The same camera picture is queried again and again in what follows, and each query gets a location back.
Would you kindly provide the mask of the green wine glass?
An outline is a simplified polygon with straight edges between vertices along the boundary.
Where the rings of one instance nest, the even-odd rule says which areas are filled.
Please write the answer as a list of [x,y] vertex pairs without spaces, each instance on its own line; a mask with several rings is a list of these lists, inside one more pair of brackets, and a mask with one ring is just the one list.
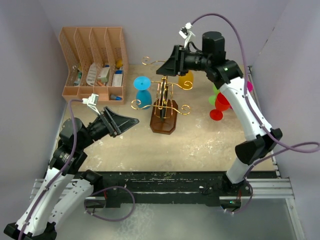
[[213,90],[213,95],[211,95],[209,98],[208,98],[208,102],[211,104],[211,105],[215,105],[215,102],[216,102],[216,98],[217,98],[217,95],[220,93],[220,90],[216,88],[215,85],[212,86],[212,90]]

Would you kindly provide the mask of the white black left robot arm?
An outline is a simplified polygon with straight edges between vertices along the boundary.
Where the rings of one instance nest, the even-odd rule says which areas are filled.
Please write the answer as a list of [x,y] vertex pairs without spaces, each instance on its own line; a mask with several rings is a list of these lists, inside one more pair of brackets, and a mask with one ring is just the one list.
[[77,206],[89,195],[98,196],[103,191],[102,175],[87,170],[63,193],[87,158],[85,148],[107,135],[115,138],[138,123],[137,118],[119,115],[108,107],[98,111],[89,125],[74,116],[66,120],[42,185],[24,214],[9,223],[4,233],[14,240],[54,240]]

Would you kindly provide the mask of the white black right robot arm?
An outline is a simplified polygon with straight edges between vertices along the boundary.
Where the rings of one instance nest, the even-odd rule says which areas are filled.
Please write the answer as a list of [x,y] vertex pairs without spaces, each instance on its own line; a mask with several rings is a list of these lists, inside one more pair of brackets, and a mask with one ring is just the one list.
[[203,71],[230,103],[243,127],[245,141],[235,147],[236,159],[224,174],[222,190],[228,196],[240,190],[240,184],[255,161],[271,152],[283,133],[264,118],[250,93],[238,64],[226,58],[225,39],[220,32],[202,35],[202,49],[192,52],[188,46],[175,45],[164,64],[156,70],[163,76],[184,76],[188,71]]

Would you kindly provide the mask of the pink wine glass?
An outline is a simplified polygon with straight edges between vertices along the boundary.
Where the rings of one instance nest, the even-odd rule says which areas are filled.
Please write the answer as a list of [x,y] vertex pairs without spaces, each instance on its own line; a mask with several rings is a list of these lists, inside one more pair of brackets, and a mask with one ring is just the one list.
[[247,82],[247,89],[248,89],[249,92],[251,92],[253,90],[253,85],[249,81]]

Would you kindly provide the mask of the red wine glass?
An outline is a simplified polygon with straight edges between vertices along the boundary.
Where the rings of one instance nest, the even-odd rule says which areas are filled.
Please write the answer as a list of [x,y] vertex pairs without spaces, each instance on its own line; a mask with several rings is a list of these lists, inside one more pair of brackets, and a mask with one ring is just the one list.
[[214,107],[215,109],[210,111],[209,116],[214,121],[220,121],[223,119],[223,112],[228,110],[231,105],[227,98],[223,94],[219,93],[216,97]]

